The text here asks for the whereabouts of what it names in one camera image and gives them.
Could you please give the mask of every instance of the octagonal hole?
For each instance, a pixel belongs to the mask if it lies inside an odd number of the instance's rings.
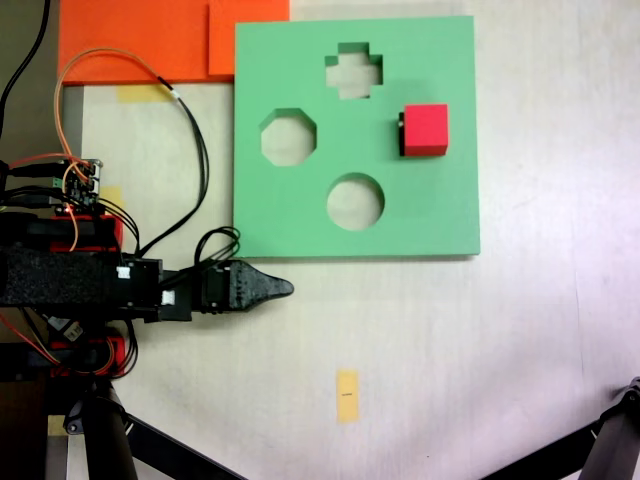
[[[278,167],[300,165],[316,149],[316,124],[299,108],[274,110],[260,129],[262,154]]]
[[[327,199],[327,211],[339,227],[359,231],[380,219],[384,203],[384,193],[378,182],[363,173],[350,173],[333,185]]]

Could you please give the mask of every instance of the orange wire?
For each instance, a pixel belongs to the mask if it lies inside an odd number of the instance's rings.
[[[111,366],[113,365],[113,362],[116,359],[116,350],[115,350],[115,348],[113,348],[113,342],[108,337],[107,337],[107,343],[109,344],[109,352],[110,352],[109,361],[100,370],[96,370],[95,372],[93,372],[95,375],[101,375],[103,373],[108,372],[109,369],[111,368]]]
[[[67,193],[67,176],[69,172],[74,167],[74,164],[70,164],[69,167],[65,170],[64,176],[62,177],[62,193],[66,195]],[[73,206],[66,204],[67,211],[69,212],[69,216],[71,217],[71,221],[73,222],[73,231],[74,231],[74,239],[69,252],[73,252],[76,249],[76,245],[78,245],[78,238],[80,237],[80,232],[78,231],[78,222],[76,221],[76,216],[73,214]]]
[[[62,129],[62,121],[61,121],[62,83],[64,82],[64,78],[67,76],[67,73],[69,73],[69,70],[71,70],[71,67],[73,67],[73,65],[78,60],[94,54],[122,55],[124,57],[128,57],[138,62],[140,65],[142,65],[143,68],[145,68],[149,73],[151,73],[154,76],[154,78],[158,78],[160,76],[153,68],[151,68],[151,66],[147,62],[145,62],[138,55],[128,52],[127,50],[122,50],[120,48],[112,48],[112,47],[90,48],[88,50],[78,53],[75,57],[69,60],[69,62],[62,69],[60,76],[58,77],[58,82],[56,83],[56,89],[53,94],[53,113],[54,113],[54,118],[56,123],[56,132],[58,133],[58,139],[60,140],[62,149],[68,154],[71,154],[71,147],[69,146],[69,143],[67,142],[67,138],[64,135],[64,130]]]
[[[16,160],[15,162],[9,165],[9,168],[16,168],[20,165],[24,165],[25,163],[35,162],[36,160],[43,160],[45,158],[53,158],[53,157],[64,157],[73,160],[77,163],[82,163],[83,165],[89,165],[89,162],[83,160],[82,158],[75,157],[73,155],[69,155],[67,153],[43,153],[42,155],[34,155],[32,157],[21,158],[20,160]]]
[[[44,350],[42,350],[40,347],[38,347],[35,343],[33,343],[28,337],[26,337],[25,335],[23,335],[23,333],[18,330],[9,320],[6,319],[6,317],[4,315],[2,315],[0,313],[0,321],[2,323],[4,323],[4,326],[7,327],[9,330],[11,330],[13,333],[15,333],[17,336],[19,336],[22,340],[24,340],[25,342],[27,342],[29,345],[31,345],[40,355],[42,355],[44,358],[46,358],[47,360],[49,360],[51,363],[53,363],[54,365],[60,365],[60,362],[58,360],[56,360],[55,358],[53,358],[51,355],[49,355],[47,352],[45,352]]]

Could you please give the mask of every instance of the black metal leg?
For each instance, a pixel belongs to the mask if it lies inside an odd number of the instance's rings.
[[[246,480],[142,420],[129,416],[129,421],[133,456],[174,480]]]
[[[82,409],[91,480],[138,480],[118,407],[102,398],[89,398]]]
[[[621,409],[605,421],[580,480],[632,480],[640,454],[637,412]]]
[[[568,477],[584,466],[599,428],[599,422],[593,422],[483,480],[561,480]]]

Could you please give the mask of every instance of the cable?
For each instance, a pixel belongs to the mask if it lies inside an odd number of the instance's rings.
[[[60,189],[53,187],[40,187],[36,185],[30,185],[26,187],[14,188],[12,190],[5,190],[0,193],[0,204],[6,203],[7,200],[12,198],[28,196],[28,195],[46,195],[61,202],[70,203],[76,207],[76,211],[86,210],[86,205],[80,203],[77,199],[63,194]]]
[[[31,50],[27,54],[26,58],[22,61],[18,69],[9,79],[6,87],[4,87],[4,91],[2,92],[2,96],[0,97],[0,139],[2,138],[2,130],[4,128],[4,111],[7,106],[7,99],[9,98],[9,94],[11,93],[11,89],[22,75],[29,63],[35,56],[38,48],[40,48],[40,44],[42,43],[42,39],[44,38],[44,34],[47,31],[47,23],[49,22],[49,9],[51,8],[51,0],[44,0],[44,8],[42,11],[42,22],[40,23],[40,30],[38,31],[38,36],[36,37],[36,41],[34,42]]]
[[[121,373],[117,374],[113,378],[124,378],[129,375],[138,363],[138,340],[136,338],[135,330],[133,329],[133,322],[131,320],[125,320],[127,325],[127,331],[129,332],[129,348],[127,355],[120,366]]]
[[[204,250],[205,245],[207,244],[209,239],[216,234],[226,235],[231,239],[231,242],[229,242],[229,244],[225,245],[214,254],[209,255],[204,260],[200,260],[200,257],[202,256],[202,250]],[[192,267],[184,268],[174,276],[160,282],[160,288],[170,288],[177,285],[178,283],[187,280],[193,275],[199,275],[210,268],[216,267],[236,255],[239,250],[240,231],[238,229],[233,227],[220,227],[211,230],[205,233],[204,236],[200,239],[200,242],[198,242],[198,246],[196,247],[196,252],[194,255],[194,265]]]
[[[195,117],[191,113],[191,110],[187,107],[187,105],[184,103],[182,98],[180,98],[180,95],[175,91],[175,89],[171,86],[171,84],[169,84],[169,82],[167,82],[164,78],[162,78],[158,74],[158,72],[156,72],[147,62],[145,62],[138,55],[131,53],[127,50],[122,50],[119,48],[111,48],[111,47],[97,47],[97,48],[92,48],[92,49],[85,50],[83,52],[78,53],[71,60],[69,60],[69,62],[65,65],[65,67],[62,69],[62,72],[60,73],[58,82],[56,83],[56,89],[54,92],[53,107],[54,107],[56,131],[58,133],[58,138],[60,140],[62,148],[66,153],[71,154],[71,147],[67,142],[66,136],[64,134],[64,130],[62,128],[62,121],[61,121],[62,85],[67,73],[73,67],[73,65],[76,64],[76,62],[78,62],[82,58],[86,58],[88,56],[98,55],[98,54],[101,54],[101,55],[116,54],[116,55],[121,55],[121,56],[130,58],[138,62],[144,69],[146,69],[151,75],[153,75],[153,77],[155,77],[161,84],[167,87],[169,89],[169,92],[177,100],[178,104],[182,107],[185,114],[187,115],[187,118],[189,119],[189,122],[193,129],[194,138],[196,141],[196,148],[198,150],[198,166],[200,169],[200,188],[198,192],[198,199],[196,201],[196,206],[192,210],[190,210],[182,219],[180,219],[178,222],[172,225],[167,231],[165,231],[164,233],[162,233],[161,235],[153,239],[145,247],[138,249],[138,251],[136,251],[136,256],[143,257],[158,242],[162,241],[164,238],[168,237],[169,235],[177,231],[179,228],[181,228],[184,224],[186,224],[191,219],[191,217],[193,217],[193,215],[198,211],[198,209],[204,202],[204,199],[207,194],[207,190],[209,188],[209,178],[210,178],[209,153],[207,151],[207,147],[206,147],[202,132],[200,130],[200,127],[198,126],[198,122],[196,121]]]
[[[100,367],[98,370],[95,370],[93,372],[86,372],[86,371],[82,371],[82,370],[76,370],[75,368],[72,368],[68,365],[65,365],[63,362],[61,362],[60,360],[58,360],[57,358],[55,358],[55,356],[47,349],[47,347],[44,345],[44,339],[42,338],[42,336],[40,335],[40,332],[38,331],[35,323],[33,322],[33,318],[31,317],[31,315],[29,315],[29,313],[27,312],[27,310],[25,308],[18,308],[18,310],[20,310],[20,313],[22,313],[22,316],[24,317],[25,322],[27,323],[27,326],[29,327],[29,330],[31,330],[31,333],[33,333],[33,335],[36,338],[36,341],[40,344],[40,347],[42,348],[42,350],[44,350],[48,357],[50,357],[51,359],[55,360],[57,362],[57,365],[61,368],[63,368],[64,370],[68,370],[70,372],[79,374],[79,375],[100,375],[102,373],[107,372],[111,366],[113,365],[113,362],[115,361],[115,348],[113,347],[113,342],[111,341],[110,338],[107,338],[106,343],[109,347],[109,358],[107,360],[107,363],[103,366]]]
[[[165,86],[167,86],[167,88],[170,89],[170,91],[174,94],[174,96],[176,96],[178,103],[183,108],[185,114],[187,115],[187,118],[189,119],[189,122],[191,123],[194,139],[196,141],[196,147],[198,149],[198,165],[200,167],[200,188],[199,188],[198,199],[196,201],[195,207],[193,207],[178,222],[176,222],[174,225],[169,227],[168,230],[166,230],[164,233],[160,234],[158,237],[156,237],[155,239],[150,241],[146,246],[144,246],[140,250],[140,253],[139,253],[140,257],[144,257],[149,252],[149,250],[151,250],[151,248],[153,248],[157,243],[159,243],[160,241],[162,241],[172,233],[176,232],[179,228],[181,228],[184,224],[186,224],[191,219],[191,217],[193,217],[193,215],[198,211],[198,209],[204,202],[204,199],[207,195],[207,190],[209,188],[209,179],[210,179],[209,152],[207,150],[207,146],[205,144],[204,137],[202,136],[200,127],[198,126],[198,122],[196,121],[195,117],[191,113],[191,110],[189,109],[189,107],[187,107],[187,105],[184,103],[182,98],[180,98],[177,92],[175,92],[173,87],[169,85],[169,83],[167,83],[162,77],[159,77],[159,79]]]
[[[135,254],[137,255],[140,251],[140,230],[138,229],[138,225],[135,220],[133,220],[133,217],[131,217],[131,215],[129,215],[122,207],[119,207],[117,204],[110,202],[109,200],[101,198],[100,203],[106,212],[120,220],[131,232],[133,238],[136,240]]]
[[[13,333],[15,333],[18,337],[20,337],[24,342],[26,342],[29,345],[31,345],[34,350],[36,350],[40,355],[42,355],[49,362],[53,363],[54,365],[59,365],[60,364],[60,362],[58,362],[58,360],[53,358],[46,351],[42,350],[38,345],[36,345],[28,337],[26,337],[20,330],[18,330],[16,327],[14,327],[13,324],[9,320],[7,320],[6,317],[4,315],[2,315],[1,313],[0,313],[0,322],[2,322],[5,327],[7,327],[9,330],[11,330]]]
[[[71,163],[69,167],[65,170],[64,175],[62,176],[62,194],[63,195],[67,194],[67,176],[69,175],[69,172],[71,171],[71,169],[73,169],[74,165],[75,165],[74,163]],[[73,207],[68,203],[66,206],[66,211],[71,217],[71,221],[73,222],[74,238],[73,238],[73,244],[71,244],[71,248],[69,249],[69,252],[73,252],[76,249],[76,245],[78,245],[78,238],[80,238],[80,232],[78,231],[78,222],[76,221],[76,216],[73,214]]]
[[[34,155],[32,157],[26,157],[26,158],[21,158],[20,160],[16,160],[15,162],[11,163],[9,165],[9,169],[14,169],[17,167],[20,167],[21,165],[24,165],[25,163],[31,163],[31,162],[35,162],[36,160],[44,160],[45,158],[55,158],[55,157],[63,157],[65,159],[72,159],[73,161],[77,162],[77,163],[82,163],[83,165],[89,165],[89,162],[87,162],[86,160],[83,160],[82,158],[79,157],[74,157],[73,155],[68,155],[66,153],[43,153],[41,155]],[[84,177],[83,180],[87,180],[86,175],[82,175],[82,177]]]
[[[64,82],[64,79],[67,76],[67,73],[69,73],[69,70],[71,70],[71,67],[73,67],[73,65],[75,65],[76,62],[78,62],[82,58],[85,58],[90,55],[95,55],[95,54],[100,54],[100,55],[116,54],[116,55],[128,57],[132,60],[135,60],[140,65],[142,65],[149,73],[153,75],[154,78],[159,77],[158,73],[153,68],[151,68],[151,66],[147,62],[145,62],[142,58],[140,58],[138,55],[128,52],[127,50],[122,50],[120,48],[112,48],[112,47],[90,48],[88,50],[78,53],[71,60],[69,60],[67,64],[64,66],[64,68],[62,69],[62,71],[60,72],[60,76],[58,77],[58,82],[56,83],[56,88],[53,96],[53,113],[55,117],[58,139],[60,140],[62,149],[68,154],[71,154],[71,147],[69,146],[69,143],[67,142],[67,138],[64,135],[64,131],[62,129],[62,121],[61,121],[61,101],[60,100],[61,100],[61,92],[62,92],[62,83]]]

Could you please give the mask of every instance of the red wire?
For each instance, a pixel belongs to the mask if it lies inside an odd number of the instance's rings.
[[[2,323],[4,323],[4,326],[7,327],[9,330],[11,330],[13,333],[15,333],[16,335],[18,335],[22,340],[24,340],[25,342],[27,342],[29,345],[31,345],[40,355],[42,355],[44,358],[46,358],[47,360],[49,360],[51,363],[53,363],[54,365],[60,365],[60,362],[58,362],[55,358],[53,358],[51,355],[49,355],[47,352],[45,352],[44,350],[42,350],[38,345],[36,345],[35,343],[33,343],[28,337],[26,337],[25,335],[22,334],[22,332],[20,330],[18,330],[16,327],[13,326],[13,324],[7,320],[5,318],[4,315],[2,315],[0,313],[0,321]]]

